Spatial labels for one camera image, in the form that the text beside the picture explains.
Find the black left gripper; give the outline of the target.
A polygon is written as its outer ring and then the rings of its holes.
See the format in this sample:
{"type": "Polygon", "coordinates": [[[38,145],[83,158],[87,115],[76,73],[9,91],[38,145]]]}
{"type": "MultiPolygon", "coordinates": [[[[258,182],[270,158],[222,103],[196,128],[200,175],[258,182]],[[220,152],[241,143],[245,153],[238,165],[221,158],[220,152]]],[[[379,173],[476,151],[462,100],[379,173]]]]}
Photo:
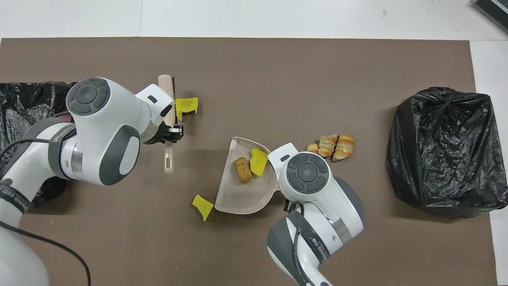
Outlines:
{"type": "Polygon", "coordinates": [[[184,128],[183,126],[167,126],[160,124],[157,132],[148,141],[148,144],[165,143],[171,142],[176,143],[183,137],[184,128]]]}

